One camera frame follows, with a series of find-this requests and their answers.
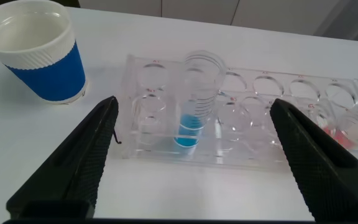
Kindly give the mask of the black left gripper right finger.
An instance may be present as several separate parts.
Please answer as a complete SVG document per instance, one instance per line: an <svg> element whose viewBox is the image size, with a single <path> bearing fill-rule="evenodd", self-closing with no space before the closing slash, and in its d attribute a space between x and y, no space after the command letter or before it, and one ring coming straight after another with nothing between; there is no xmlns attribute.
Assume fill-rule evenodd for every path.
<svg viewBox="0 0 358 224"><path fill-rule="evenodd" d="M303 199L317 222L358 222L358 159L291 103L270 117Z"/></svg>

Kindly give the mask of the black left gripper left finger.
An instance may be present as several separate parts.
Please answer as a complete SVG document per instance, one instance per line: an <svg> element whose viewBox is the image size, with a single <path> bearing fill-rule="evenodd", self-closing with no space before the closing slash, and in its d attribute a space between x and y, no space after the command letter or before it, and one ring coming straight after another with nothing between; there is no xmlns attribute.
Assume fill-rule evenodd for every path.
<svg viewBox="0 0 358 224"><path fill-rule="evenodd" d="M94 208L118 112L115 96L100 101L6 202L10 216L36 201L80 200Z"/></svg>

